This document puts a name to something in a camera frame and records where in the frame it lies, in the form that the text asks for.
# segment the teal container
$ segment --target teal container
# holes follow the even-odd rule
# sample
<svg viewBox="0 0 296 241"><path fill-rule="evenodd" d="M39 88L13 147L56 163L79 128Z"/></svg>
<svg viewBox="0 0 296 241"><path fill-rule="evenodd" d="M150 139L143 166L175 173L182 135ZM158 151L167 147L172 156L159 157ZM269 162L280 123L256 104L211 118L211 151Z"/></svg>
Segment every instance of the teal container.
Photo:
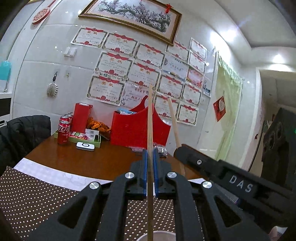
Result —
<svg viewBox="0 0 296 241"><path fill-rule="evenodd" d="M7 60L0 63L0 92L6 91L10 74L11 63Z"/></svg>

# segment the red bag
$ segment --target red bag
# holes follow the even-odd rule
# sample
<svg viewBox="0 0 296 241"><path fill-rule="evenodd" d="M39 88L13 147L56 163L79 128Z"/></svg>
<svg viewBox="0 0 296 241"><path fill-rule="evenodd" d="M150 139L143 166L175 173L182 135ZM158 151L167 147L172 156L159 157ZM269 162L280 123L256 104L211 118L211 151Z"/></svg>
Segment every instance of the red bag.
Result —
<svg viewBox="0 0 296 241"><path fill-rule="evenodd" d="M145 96L141 103L131 111L137 112L132 115L121 115L113 113L111 126L111 144L127 146L127 147L142 147L147 148L147 119L148 107L145 108ZM170 126L165 124L158 116L153 106L153 142L166 145Z"/></svg>
<svg viewBox="0 0 296 241"><path fill-rule="evenodd" d="M80 133L85 133L85 128L87 125L87 120L91 113L91 108L93 106L90 104L76 103L74 116L72 119L71 131L76 131Z"/></svg>

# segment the red tassel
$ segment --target red tassel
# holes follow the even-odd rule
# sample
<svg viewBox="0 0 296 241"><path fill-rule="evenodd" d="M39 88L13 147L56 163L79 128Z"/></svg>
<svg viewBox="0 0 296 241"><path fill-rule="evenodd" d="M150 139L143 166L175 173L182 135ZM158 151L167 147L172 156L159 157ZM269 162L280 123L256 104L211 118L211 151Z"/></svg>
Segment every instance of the red tassel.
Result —
<svg viewBox="0 0 296 241"><path fill-rule="evenodd" d="M166 6L167 6L167 9L165 10L165 13L168 13L172 8L172 6L170 4L167 4Z"/></svg>

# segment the photo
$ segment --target photo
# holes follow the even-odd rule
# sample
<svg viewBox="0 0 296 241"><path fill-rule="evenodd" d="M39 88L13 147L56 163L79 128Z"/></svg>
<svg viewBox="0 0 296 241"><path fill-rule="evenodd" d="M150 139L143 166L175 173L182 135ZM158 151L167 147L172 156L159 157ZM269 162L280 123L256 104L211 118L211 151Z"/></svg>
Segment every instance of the photo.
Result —
<svg viewBox="0 0 296 241"><path fill-rule="evenodd" d="M156 0L93 0L79 17L114 21L173 45L182 14Z"/></svg>

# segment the wooden stick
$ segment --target wooden stick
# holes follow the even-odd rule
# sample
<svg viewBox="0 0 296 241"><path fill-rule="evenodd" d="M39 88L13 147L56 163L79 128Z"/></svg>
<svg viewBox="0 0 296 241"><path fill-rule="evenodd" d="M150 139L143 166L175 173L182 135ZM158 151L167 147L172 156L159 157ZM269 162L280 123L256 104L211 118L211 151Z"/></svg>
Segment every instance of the wooden stick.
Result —
<svg viewBox="0 0 296 241"><path fill-rule="evenodd" d="M148 93L148 121L147 121L147 151L148 151L148 237L147 241L153 241L153 105L152 105L152 85Z"/></svg>
<svg viewBox="0 0 296 241"><path fill-rule="evenodd" d="M174 130L174 135L175 135L175 141L176 141L176 146L177 148L181 147L181 141L179 137L179 131L178 131L178 126L177 126L177 120L176 120L176 114L174 113L173 109L173 104L172 104L172 99L168 98L168 107L170 108L170 116L172 117L172 126ZM181 169L181 174L185 176L185 167L182 162L180 163L180 169Z"/></svg>

